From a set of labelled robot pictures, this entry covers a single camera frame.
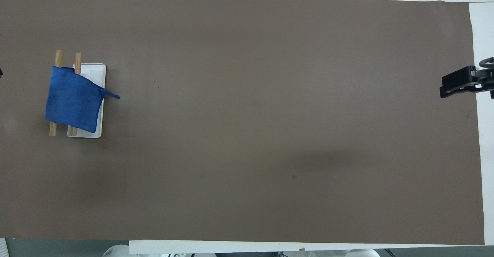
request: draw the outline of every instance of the blue cloth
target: blue cloth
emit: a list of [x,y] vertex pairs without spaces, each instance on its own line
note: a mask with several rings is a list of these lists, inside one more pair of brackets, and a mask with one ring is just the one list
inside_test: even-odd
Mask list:
[[98,112],[106,94],[120,99],[108,90],[74,72],[73,68],[51,68],[50,89],[45,119],[96,132]]

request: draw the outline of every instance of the white round object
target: white round object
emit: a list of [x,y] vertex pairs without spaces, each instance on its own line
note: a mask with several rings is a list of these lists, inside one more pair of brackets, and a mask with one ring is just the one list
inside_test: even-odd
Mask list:
[[379,257],[374,249],[353,249],[345,257]]
[[103,257],[136,257],[139,255],[129,254],[129,246],[126,245],[116,245],[108,248],[106,252],[103,254]]

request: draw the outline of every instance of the white rectangular tray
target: white rectangular tray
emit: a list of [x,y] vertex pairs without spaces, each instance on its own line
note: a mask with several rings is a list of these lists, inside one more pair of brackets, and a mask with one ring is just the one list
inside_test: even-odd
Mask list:
[[[93,83],[105,88],[105,78],[106,78],[106,65],[103,63],[83,63],[81,65],[81,76],[89,79]],[[97,139],[101,136],[102,131],[102,123],[103,123],[103,103],[105,100],[101,102],[101,107],[99,108],[98,113],[98,123],[96,125],[96,132],[87,132],[83,129],[77,129],[77,135],[71,136],[70,130],[72,126],[67,126],[67,136],[68,137],[85,137],[89,139]]]

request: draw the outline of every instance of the gray floor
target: gray floor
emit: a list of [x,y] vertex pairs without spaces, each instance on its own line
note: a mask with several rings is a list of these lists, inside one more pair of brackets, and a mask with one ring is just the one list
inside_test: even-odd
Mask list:
[[[73,241],[45,239],[7,239],[10,257],[102,257],[114,245],[128,245],[129,241]],[[381,257],[390,255],[376,249]],[[403,248],[391,249],[396,257],[492,257],[494,246]],[[273,252],[222,253],[218,257],[273,257]]]

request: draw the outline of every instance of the wooden dowel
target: wooden dowel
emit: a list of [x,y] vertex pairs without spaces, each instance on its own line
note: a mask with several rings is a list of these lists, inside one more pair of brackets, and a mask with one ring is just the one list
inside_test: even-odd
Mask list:
[[[81,53],[76,53],[76,67],[75,67],[75,72],[76,74],[81,74],[81,64],[83,61],[83,57]],[[70,128],[70,136],[77,136],[77,128],[76,127],[71,127]]]
[[[55,53],[55,66],[62,66],[62,51],[57,49]],[[50,121],[50,134],[49,136],[57,135],[57,123]]]

